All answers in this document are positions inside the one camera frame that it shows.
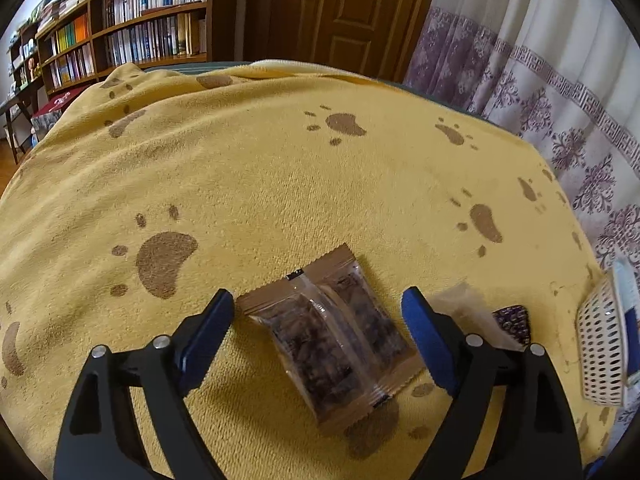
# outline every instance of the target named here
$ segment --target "curtain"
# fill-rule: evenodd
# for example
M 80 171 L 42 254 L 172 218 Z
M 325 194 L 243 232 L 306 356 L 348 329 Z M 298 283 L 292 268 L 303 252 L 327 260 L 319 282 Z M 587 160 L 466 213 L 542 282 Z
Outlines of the curtain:
M 533 144 L 640 283 L 640 48 L 610 0 L 432 0 L 404 84 Z

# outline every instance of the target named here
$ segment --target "silver screw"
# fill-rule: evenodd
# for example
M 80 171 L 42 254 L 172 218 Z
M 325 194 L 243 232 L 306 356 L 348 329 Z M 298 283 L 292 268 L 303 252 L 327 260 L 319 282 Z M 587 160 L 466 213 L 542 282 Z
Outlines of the silver screw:
M 171 338 L 167 335 L 159 335 L 154 339 L 154 348 L 161 349 L 167 348 L 169 343 L 171 342 Z
M 482 338 L 478 334 L 469 334 L 465 337 L 465 341 L 469 346 L 482 346 Z
M 102 357 L 107 353 L 107 347 L 105 345 L 94 346 L 91 350 L 91 357 L 98 358 Z
M 538 357 L 542 357 L 545 354 L 545 348 L 538 343 L 533 343 L 533 345 L 529 347 L 529 350 L 531 350 L 533 355 L 537 355 Z

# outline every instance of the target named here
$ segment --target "yellow blanket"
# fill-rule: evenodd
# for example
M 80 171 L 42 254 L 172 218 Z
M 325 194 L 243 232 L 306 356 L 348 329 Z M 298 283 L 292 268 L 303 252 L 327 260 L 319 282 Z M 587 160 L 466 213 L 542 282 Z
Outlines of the yellow blanket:
M 389 86 L 294 68 L 196 77 L 122 66 L 20 167 L 0 232 L 0 412 L 48 474 L 94 345 L 140 348 L 219 287 L 237 297 L 343 242 L 405 334 L 411 285 L 428 295 L 466 280 L 492 309 L 527 306 L 584 460 L 612 423 L 581 397 L 574 327 L 600 271 L 551 171 L 511 134 Z M 469 472 L 484 464 L 499 397 Z M 267 331 L 238 315 L 186 402 L 230 480 L 399 480 L 450 399 L 424 372 L 344 435 L 322 437 Z

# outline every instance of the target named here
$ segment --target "snack packet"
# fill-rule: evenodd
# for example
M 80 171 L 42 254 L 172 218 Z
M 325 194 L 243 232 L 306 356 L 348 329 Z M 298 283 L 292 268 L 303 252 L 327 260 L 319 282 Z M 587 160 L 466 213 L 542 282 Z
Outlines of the snack packet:
M 238 306 L 270 329 L 325 434 L 368 415 L 424 368 L 346 244 L 240 296 Z

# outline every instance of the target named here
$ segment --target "plastic basket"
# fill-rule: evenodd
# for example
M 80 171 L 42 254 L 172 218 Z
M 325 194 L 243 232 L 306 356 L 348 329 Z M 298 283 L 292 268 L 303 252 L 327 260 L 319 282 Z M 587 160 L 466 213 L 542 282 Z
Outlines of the plastic basket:
M 633 269 L 618 258 L 578 310 L 582 392 L 596 404 L 626 404 L 625 311 L 639 300 Z

